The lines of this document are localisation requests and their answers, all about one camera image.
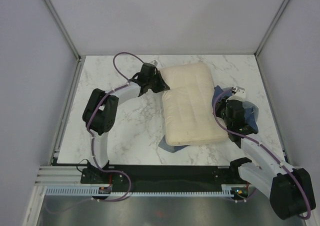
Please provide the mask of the blue denim pillowcase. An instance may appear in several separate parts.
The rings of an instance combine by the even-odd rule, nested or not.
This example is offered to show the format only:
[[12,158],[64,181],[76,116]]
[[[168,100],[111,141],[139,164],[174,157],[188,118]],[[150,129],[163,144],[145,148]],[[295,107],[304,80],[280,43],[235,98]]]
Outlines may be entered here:
[[242,135],[257,134],[258,107],[245,99],[245,90],[196,85],[179,87],[162,96],[165,134],[158,146],[177,152],[189,145],[220,143],[237,146]]

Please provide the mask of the cream white pillow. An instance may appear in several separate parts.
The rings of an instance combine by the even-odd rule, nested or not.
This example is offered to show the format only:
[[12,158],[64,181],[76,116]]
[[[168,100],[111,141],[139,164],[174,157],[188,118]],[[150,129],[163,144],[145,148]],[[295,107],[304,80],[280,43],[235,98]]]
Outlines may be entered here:
[[213,116],[214,84],[204,63],[160,70],[169,86],[162,95],[165,141],[169,146],[218,143],[228,138]]

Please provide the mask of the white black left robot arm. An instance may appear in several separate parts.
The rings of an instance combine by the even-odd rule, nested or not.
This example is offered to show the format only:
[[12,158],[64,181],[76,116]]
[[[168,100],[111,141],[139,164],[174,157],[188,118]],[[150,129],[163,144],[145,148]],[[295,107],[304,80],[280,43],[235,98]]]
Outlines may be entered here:
[[104,183],[110,175],[105,168],[110,161],[107,153],[108,133],[115,124],[118,106],[142,96],[148,90],[159,93],[169,89],[156,65],[143,63],[141,70],[125,84],[108,91],[99,88],[92,91],[82,120],[91,137],[91,156],[96,166],[92,171],[94,180]]

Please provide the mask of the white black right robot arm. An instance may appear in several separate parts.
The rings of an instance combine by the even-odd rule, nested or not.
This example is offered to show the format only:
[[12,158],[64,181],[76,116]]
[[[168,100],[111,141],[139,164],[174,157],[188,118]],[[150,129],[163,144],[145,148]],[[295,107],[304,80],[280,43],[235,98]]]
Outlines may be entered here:
[[249,155],[230,163],[229,179],[251,183],[269,199],[280,219],[310,219],[316,207],[310,174],[281,160],[263,143],[258,135],[258,108],[232,96],[214,96],[212,108],[215,120],[223,120],[219,126],[229,139]]

